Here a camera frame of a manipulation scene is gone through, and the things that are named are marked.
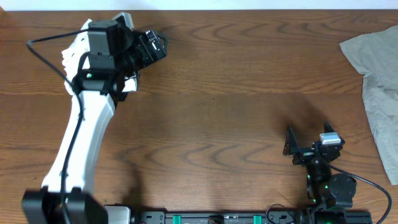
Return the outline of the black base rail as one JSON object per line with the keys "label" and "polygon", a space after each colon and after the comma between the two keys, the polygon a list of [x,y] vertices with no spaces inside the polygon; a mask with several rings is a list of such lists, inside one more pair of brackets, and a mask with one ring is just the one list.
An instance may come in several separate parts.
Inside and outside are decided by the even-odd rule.
{"label": "black base rail", "polygon": [[266,213],[170,213],[142,212],[131,218],[133,224],[371,224],[368,212],[306,212],[270,210]]}

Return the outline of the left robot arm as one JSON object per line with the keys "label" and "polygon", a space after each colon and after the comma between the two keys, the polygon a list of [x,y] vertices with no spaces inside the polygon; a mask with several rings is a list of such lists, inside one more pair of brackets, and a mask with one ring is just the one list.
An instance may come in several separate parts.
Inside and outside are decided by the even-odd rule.
{"label": "left robot arm", "polygon": [[129,13],[88,20],[63,51],[72,110],[59,152],[39,190],[27,190],[22,209],[29,223],[137,223],[125,205],[94,199],[94,176],[106,128],[119,102],[137,91],[140,71],[167,55],[168,40],[136,30]]}

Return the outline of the white folded garment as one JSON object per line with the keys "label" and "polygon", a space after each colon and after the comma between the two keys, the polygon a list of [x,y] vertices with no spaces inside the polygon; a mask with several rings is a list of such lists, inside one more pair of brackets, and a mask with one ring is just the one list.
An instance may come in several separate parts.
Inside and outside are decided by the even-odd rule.
{"label": "white folded garment", "polygon": [[124,81],[124,88],[123,92],[129,93],[132,91],[137,91],[137,79],[136,78],[129,78]]}

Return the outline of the black folded garment red trim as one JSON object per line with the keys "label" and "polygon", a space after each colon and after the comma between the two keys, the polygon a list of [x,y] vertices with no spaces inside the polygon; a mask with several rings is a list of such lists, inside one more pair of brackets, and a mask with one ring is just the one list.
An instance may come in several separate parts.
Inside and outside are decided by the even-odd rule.
{"label": "black folded garment red trim", "polygon": [[118,96],[118,101],[125,101],[125,99],[128,96],[128,92],[122,92],[120,93],[120,95]]}

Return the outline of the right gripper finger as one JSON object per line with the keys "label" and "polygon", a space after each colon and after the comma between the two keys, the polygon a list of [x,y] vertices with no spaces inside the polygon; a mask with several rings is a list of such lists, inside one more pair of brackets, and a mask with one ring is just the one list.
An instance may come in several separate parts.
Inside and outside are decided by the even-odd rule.
{"label": "right gripper finger", "polygon": [[345,140],[331,127],[329,122],[324,122],[323,144],[345,144]]}
{"label": "right gripper finger", "polygon": [[291,156],[296,153],[297,148],[298,148],[298,145],[297,145],[297,140],[296,140],[294,131],[293,131],[291,125],[288,125],[284,149],[283,149],[283,155]]}

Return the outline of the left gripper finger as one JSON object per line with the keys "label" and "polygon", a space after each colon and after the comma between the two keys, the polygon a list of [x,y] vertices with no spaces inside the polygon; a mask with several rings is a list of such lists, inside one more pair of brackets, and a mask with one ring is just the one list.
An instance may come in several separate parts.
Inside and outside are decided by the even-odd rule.
{"label": "left gripper finger", "polygon": [[156,30],[146,31],[146,37],[148,38],[147,44],[153,58],[166,57],[169,46],[168,37],[162,33],[158,33]]}
{"label": "left gripper finger", "polygon": [[113,20],[124,24],[126,27],[128,27],[131,30],[134,29],[134,24],[130,13],[120,12],[119,14],[113,17]]}

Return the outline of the beige khaki shorts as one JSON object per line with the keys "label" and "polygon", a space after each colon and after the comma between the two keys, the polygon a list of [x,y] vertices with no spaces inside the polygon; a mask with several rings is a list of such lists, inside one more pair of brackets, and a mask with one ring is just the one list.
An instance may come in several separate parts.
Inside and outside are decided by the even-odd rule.
{"label": "beige khaki shorts", "polygon": [[362,98],[385,173],[397,185],[397,26],[339,43],[363,76]]}

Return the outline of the white t-shirt black logo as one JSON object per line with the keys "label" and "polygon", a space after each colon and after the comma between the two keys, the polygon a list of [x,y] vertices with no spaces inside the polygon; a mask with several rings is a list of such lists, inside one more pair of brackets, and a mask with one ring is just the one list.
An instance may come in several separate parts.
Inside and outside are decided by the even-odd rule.
{"label": "white t-shirt black logo", "polygon": [[64,66],[64,70],[67,74],[66,77],[70,83],[77,74],[80,57],[89,51],[90,45],[87,32],[79,33],[69,48],[62,51],[62,65]]}

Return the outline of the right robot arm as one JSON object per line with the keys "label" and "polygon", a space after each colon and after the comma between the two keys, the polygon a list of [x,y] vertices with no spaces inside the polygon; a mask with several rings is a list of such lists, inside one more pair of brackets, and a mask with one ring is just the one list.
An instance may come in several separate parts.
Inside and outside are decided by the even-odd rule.
{"label": "right robot arm", "polygon": [[307,197],[313,205],[296,213],[295,223],[346,223],[346,209],[353,206],[356,181],[347,174],[333,174],[331,161],[340,157],[345,141],[324,123],[319,140],[300,147],[291,126],[287,126],[283,155],[292,156],[295,166],[307,170]]}

